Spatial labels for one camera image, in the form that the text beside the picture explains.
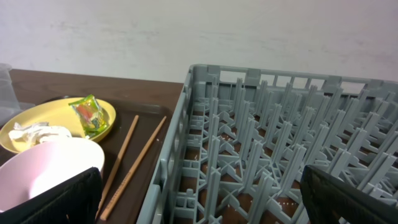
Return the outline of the white tissue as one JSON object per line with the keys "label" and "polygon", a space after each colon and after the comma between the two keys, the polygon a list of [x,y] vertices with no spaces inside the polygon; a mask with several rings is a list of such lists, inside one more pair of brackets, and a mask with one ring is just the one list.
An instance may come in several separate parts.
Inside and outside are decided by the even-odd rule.
{"label": "white tissue", "polygon": [[13,130],[9,131],[8,136],[11,140],[23,139],[27,144],[33,146],[37,143],[71,138],[72,134],[63,126],[50,126],[49,122],[39,122],[29,126],[14,123]]}

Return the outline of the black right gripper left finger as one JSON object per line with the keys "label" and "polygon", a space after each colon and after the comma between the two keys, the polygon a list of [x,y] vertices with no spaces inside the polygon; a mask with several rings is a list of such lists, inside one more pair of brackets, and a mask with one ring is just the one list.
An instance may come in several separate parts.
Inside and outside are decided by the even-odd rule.
{"label": "black right gripper left finger", "polygon": [[98,168],[84,172],[1,213],[1,224],[94,224],[101,201],[102,178]]}

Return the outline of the pink bowl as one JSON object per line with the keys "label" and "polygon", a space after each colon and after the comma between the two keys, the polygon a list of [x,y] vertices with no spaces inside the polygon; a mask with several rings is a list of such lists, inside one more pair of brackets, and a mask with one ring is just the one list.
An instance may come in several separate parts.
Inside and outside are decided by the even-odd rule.
{"label": "pink bowl", "polygon": [[96,167],[103,170],[102,147],[83,138],[65,138],[38,144],[1,166],[1,212],[14,208]]}

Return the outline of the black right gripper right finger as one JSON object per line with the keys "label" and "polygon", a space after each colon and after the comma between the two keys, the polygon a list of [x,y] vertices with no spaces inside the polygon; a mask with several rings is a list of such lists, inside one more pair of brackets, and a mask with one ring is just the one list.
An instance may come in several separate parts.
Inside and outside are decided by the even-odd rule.
{"label": "black right gripper right finger", "polygon": [[311,224],[397,224],[397,209],[307,165],[300,191]]}

